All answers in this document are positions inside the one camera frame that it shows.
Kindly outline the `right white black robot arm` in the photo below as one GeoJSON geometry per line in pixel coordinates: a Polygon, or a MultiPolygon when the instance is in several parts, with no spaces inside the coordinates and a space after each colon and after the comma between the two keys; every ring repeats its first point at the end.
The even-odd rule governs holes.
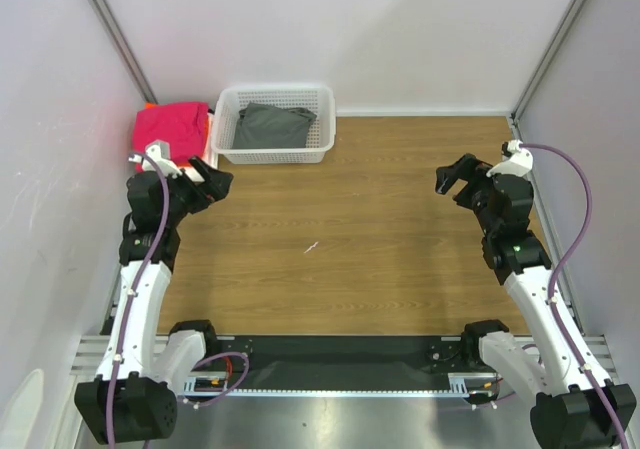
{"type": "Polygon", "coordinates": [[[460,346],[471,370],[494,369],[529,408],[542,448],[626,448],[637,407],[627,384],[617,384],[593,355],[554,279],[554,266],[530,230],[534,188],[526,174],[532,156],[516,154],[491,166],[472,154],[436,170],[435,190],[458,182],[457,205],[471,210],[483,232],[487,266],[517,304],[538,350],[527,353],[497,320],[468,324],[460,346]]]}

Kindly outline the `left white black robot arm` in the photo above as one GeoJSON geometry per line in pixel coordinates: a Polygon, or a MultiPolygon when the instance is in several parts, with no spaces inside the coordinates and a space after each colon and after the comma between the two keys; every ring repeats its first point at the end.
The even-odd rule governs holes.
{"type": "Polygon", "coordinates": [[[158,162],[127,182],[129,213],[119,247],[119,300],[109,342],[92,381],[76,388],[74,403],[97,443],[166,439],[174,431],[177,400],[191,371],[208,369],[220,344],[208,320],[176,323],[156,354],[162,303],[180,247],[178,226],[189,214],[225,199],[233,176],[200,157],[184,169],[163,172],[158,162]]]}

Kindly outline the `grey t shirt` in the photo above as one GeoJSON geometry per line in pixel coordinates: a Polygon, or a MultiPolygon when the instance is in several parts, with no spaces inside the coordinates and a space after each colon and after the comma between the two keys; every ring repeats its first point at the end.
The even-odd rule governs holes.
{"type": "Polygon", "coordinates": [[[250,103],[239,112],[232,148],[304,148],[309,130],[316,119],[315,113],[302,107],[279,108],[250,103]]]}

